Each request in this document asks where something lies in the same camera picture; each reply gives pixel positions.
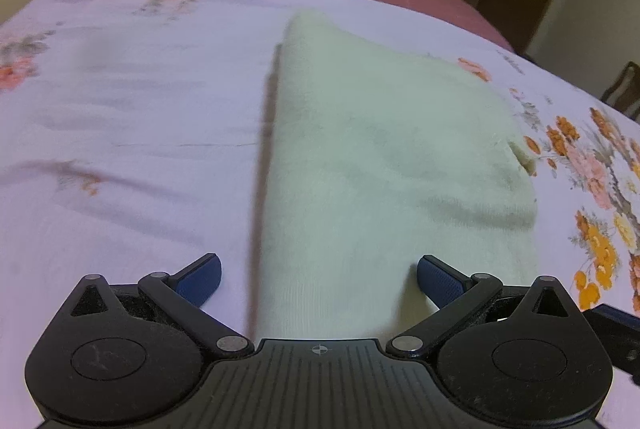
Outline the cream knit sweater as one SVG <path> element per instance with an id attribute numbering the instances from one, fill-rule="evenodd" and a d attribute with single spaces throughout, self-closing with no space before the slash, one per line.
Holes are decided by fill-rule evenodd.
<path id="1" fill-rule="evenodd" d="M 528 285 L 535 160 L 462 67 L 295 15 L 278 62 L 258 263 L 261 338 L 393 335 L 430 308 L 416 264 Z"/>

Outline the lilac floral bedsheet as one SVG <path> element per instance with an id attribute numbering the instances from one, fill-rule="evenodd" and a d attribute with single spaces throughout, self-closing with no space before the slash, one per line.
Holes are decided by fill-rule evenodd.
<path id="1" fill-rule="evenodd" d="M 302 8 L 498 93 L 536 159 L 539 272 L 638 312 L 638 126 L 469 26 L 372 0 L 33 0 L 1 28 L 3 427 L 40 424 L 25 362 L 84 275 L 217 253 L 206 309 L 253 329 L 271 66 Z"/>

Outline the dark wooden chair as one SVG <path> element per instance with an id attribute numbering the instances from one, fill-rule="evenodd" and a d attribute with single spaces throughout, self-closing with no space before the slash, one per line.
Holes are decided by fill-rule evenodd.
<path id="1" fill-rule="evenodd" d="M 631 120 L 639 118 L 640 67 L 628 62 L 615 82 L 603 93 L 600 101 L 616 109 Z"/>

